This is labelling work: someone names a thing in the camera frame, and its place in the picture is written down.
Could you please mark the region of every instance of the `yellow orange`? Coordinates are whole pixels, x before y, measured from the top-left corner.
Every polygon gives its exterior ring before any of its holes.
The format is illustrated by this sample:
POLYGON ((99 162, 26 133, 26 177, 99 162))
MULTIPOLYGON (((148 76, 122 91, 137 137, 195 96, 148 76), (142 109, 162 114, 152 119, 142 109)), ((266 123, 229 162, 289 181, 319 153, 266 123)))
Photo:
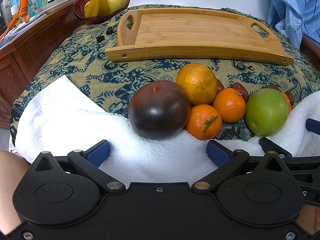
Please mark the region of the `yellow orange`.
POLYGON ((218 82, 212 70, 198 63, 183 66, 176 83, 185 90, 192 106, 210 104, 218 92, 218 82))

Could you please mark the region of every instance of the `blue and beige fabric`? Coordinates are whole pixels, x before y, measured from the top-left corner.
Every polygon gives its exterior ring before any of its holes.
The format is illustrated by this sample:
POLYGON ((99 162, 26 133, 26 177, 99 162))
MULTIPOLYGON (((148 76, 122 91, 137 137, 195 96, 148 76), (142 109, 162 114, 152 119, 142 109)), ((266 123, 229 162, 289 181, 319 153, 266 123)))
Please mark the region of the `blue and beige fabric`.
MULTIPOLYGON (((121 16, 127 10, 159 7, 179 6, 131 7, 103 24, 82 25, 75 30, 53 52, 30 85, 13 104, 10 118, 13 143, 19 119, 30 100, 62 75, 66 75, 74 85, 105 111, 125 117, 128 117, 129 100, 139 88, 156 80, 175 82, 180 68, 192 62, 208 66, 225 87, 231 86, 234 82, 242 83, 249 94, 253 94, 266 85, 276 84, 282 92, 290 90, 296 102, 299 103, 309 94, 320 90, 319 72, 289 42, 287 37, 274 30, 272 31, 280 40, 285 52, 295 57, 289 66, 225 59, 153 59, 118 63, 110 61, 104 49, 117 45, 116 30, 121 16)), ((221 11, 244 15, 229 8, 223 8, 221 11)), ((253 136, 245 120, 242 119, 236 123, 223 123, 216 138, 247 141, 253 136)))

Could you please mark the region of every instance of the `orange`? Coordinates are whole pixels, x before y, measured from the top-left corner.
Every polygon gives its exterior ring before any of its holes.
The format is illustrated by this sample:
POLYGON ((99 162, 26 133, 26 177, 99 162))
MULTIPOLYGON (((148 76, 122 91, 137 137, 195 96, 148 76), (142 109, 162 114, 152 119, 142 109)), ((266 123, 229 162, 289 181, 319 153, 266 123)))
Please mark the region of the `orange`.
POLYGON ((213 107, 225 122, 238 122, 245 113, 246 103, 242 95, 233 88, 221 90, 213 100, 213 107))
POLYGON ((198 105, 191 108, 187 131, 199 140, 210 140, 222 127, 222 119, 216 109, 209 105, 198 105))
POLYGON ((210 104, 218 92, 218 82, 212 70, 198 63, 183 66, 176 84, 185 90, 192 106, 210 104))
POLYGON ((291 104, 290 104, 290 100, 289 100, 289 98, 288 98, 288 96, 285 94, 285 93, 282 93, 281 92, 281 94, 284 96, 284 98, 285 98, 285 100, 287 100, 287 104, 288 104, 288 114, 290 114, 290 112, 291 112, 291 104))

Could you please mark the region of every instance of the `mandarin orange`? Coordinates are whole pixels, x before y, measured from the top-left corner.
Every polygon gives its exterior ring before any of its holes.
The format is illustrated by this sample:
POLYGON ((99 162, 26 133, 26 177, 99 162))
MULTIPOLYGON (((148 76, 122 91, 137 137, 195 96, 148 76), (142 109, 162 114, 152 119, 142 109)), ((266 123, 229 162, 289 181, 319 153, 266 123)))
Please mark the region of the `mandarin orange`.
POLYGON ((287 105, 288 105, 288 114, 290 114, 291 112, 291 104, 290 104, 290 99, 288 98, 288 96, 285 94, 285 93, 282 93, 281 94, 284 96, 285 100, 287 101, 287 105))
POLYGON ((198 105, 191 108, 187 131, 199 140, 210 140, 222 127, 220 114, 214 107, 198 105))
POLYGON ((213 107, 217 109, 223 121, 238 122, 244 116, 246 103, 237 90, 225 88, 213 100, 213 107))

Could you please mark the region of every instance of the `wooden tray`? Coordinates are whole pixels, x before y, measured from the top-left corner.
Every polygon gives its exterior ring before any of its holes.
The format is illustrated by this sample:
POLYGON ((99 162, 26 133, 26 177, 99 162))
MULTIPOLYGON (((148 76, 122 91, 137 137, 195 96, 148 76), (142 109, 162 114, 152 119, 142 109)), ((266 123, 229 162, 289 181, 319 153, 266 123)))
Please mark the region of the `wooden tray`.
POLYGON ((225 58, 289 65, 277 37, 254 19, 193 8, 131 10, 117 29, 118 47, 105 53, 112 61, 152 58, 225 58), (133 26, 127 27, 131 19, 133 26), (267 38, 252 27, 259 26, 267 38))

